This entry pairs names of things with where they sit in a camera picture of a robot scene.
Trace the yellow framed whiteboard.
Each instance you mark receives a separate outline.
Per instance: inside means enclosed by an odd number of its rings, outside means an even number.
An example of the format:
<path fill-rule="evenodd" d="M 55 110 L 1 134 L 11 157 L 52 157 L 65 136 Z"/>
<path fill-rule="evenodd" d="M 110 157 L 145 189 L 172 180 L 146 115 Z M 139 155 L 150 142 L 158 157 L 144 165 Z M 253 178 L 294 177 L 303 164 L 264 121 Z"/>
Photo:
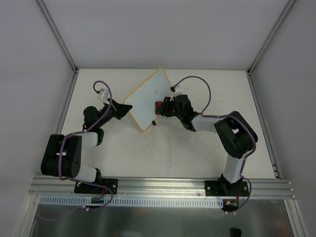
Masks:
<path fill-rule="evenodd" d="M 171 83 L 164 69 L 159 68 L 123 100 L 125 105 L 132 106 L 129 113 L 142 132 L 158 117 L 155 103 L 170 97 L 170 88 Z"/>

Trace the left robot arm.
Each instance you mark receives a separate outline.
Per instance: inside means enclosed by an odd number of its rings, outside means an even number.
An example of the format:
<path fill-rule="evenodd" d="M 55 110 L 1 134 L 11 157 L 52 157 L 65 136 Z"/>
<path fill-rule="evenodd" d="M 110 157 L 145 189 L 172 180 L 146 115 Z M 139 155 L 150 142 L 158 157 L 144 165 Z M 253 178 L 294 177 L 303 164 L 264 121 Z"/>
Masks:
<path fill-rule="evenodd" d="M 111 119 L 122 119 L 132 108 L 113 99 L 107 99 L 100 110 L 86 107 L 82 131 L 50 135 L 40 166 L 42 175 L 84 181 L 91 192 L 101 191 L 103 180 L 99 178 L 99 170 L 81 163 L 82 151 L 99 146 L 104 139 L 102 126 Z"/>

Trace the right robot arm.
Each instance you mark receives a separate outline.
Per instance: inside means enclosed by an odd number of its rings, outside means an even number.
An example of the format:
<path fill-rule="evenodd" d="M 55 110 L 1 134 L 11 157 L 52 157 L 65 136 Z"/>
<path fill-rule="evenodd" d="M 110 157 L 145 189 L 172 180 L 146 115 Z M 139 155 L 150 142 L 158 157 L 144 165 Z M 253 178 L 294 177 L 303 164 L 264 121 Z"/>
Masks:
<path fill-rule="evenodd" d="M 224 196 L 238 191 L 245 160 L 254 153 L 258 142 L 257 134 L 239 112 L 223 116 L 202 115 L 193 110 L 188 96 L 182 94 L 155 102 L 155 114 L 178 118 L 188 131 L 216 133 L 228 156 L 225 169 L 211 190 Z"/>

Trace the red bone-shaped eraser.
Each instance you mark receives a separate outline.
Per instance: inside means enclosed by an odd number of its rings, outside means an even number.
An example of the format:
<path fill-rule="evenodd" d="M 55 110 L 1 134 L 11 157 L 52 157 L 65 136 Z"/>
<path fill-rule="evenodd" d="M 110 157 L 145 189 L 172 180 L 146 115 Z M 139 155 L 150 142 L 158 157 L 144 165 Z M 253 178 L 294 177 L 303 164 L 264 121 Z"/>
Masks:
<path fill-rule="evenodd" d="M 162 101 L 156 101 L 155 102 L 155 114 L 161 115 L 161 106 L 163 105 Z"/>

